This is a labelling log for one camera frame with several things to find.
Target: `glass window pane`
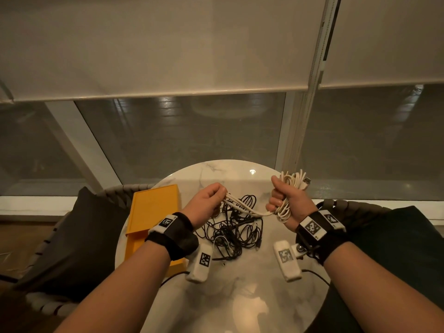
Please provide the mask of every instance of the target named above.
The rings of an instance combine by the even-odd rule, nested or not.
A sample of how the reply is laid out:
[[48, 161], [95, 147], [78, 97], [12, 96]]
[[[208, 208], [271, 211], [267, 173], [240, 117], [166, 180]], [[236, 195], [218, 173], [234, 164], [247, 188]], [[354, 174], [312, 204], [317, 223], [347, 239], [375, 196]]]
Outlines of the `glass window pane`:
[[155, 183], [194, 163], [274, 167], [285, 93], [77, 101], [122, 183]]
[[47, 115], [42, 103], [0, 105], [0, 195], [76, 196], [87, 185]]
[[314, 198], [444, 200], [444, 85], [317, 92], [299, 167]]

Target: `white marble surface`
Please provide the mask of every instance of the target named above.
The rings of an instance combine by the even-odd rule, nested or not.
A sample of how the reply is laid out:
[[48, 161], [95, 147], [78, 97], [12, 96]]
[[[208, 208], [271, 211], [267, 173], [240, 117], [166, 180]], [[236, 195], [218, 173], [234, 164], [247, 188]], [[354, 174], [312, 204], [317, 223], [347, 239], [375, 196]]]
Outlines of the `white marble surface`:
[[[156, 187], [177, 184], [182, 206], [204, 186], [220, 182], [231, 194], [253, 194], [255, 209], [265, 211], [275, 170], [247, 161], [215, 160], [183, 168]], [[123, 261], [126, 224], [116, 251], [116, 266]], [[208, 280], [192, 284], [180, 275], [158, 292], [142, 332], [303, 332], [313, 321], [327, 293], [316, 276], [303, 273], [302, 280], [286, 283], [274, 257], [273, 243], [294, 234], [274, 216], [264, 218], [261, 248], [244, 249], [235, 261], [213, 261]], [[313, 259], [298, 261], [329, 280]]]

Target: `forearm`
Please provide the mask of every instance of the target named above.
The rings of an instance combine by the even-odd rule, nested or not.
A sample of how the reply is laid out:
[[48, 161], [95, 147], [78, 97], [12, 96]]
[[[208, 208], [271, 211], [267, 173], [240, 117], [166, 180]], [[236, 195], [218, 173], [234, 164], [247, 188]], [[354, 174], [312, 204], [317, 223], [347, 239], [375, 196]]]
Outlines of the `forearm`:
[[139, 332], [169, 265], [165, 247], [147, 241], [95, 288], [56, 332]]
[[439, 307], [351, 242], [333, 251], [324, 268], [364, 331], [442, 331]]

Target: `hand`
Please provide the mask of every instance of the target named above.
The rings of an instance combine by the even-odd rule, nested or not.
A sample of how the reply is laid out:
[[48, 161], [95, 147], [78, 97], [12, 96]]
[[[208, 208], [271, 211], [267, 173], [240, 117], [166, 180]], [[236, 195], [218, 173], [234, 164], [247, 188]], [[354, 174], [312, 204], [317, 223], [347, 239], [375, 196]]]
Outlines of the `hand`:
[[266, 205], [266, 209], [274, 212], [277, 207], [282, 206], [283, 200], [287, 197], [291, 216], [285, 223], [285, 226], [295, 232], [299, 223], [318, 209], [304, 190], [297, 189], [282, 182], [275, 175], [271, 177], [271, 182], [274, 185], [274, 189], [271, 191], [271, 197], [269, 203]]
[[210, 219], [214, 210], [220, 208], [226, 192], [219, 182], [213, 183], [199, 190], [181, 212], [190, 219], [195, 230], [199, 229]]

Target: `tangled black cables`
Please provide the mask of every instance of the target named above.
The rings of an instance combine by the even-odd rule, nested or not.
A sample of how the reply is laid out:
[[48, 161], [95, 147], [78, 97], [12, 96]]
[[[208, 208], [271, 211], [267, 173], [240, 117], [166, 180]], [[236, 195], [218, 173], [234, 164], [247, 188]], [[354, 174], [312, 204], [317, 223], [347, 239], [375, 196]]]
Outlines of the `tangled black cables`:
[[[254, 208], [256, 196], [245, 195], [241, 201], [248, 207]], [[222, 213], [225, 220], [215, 222], [214, 218], [202, 227], [204, 234], [199, 230], [196, 235], [206, 238], [218, 248], [222, 257], [213, 258], [213, 261], [231, 261], [242, 255], [242, 248], [256, 247], [258, 250], [262, 242], [264, 226], [261, 217], [244, 214], [233, 207], [224, 204]]]

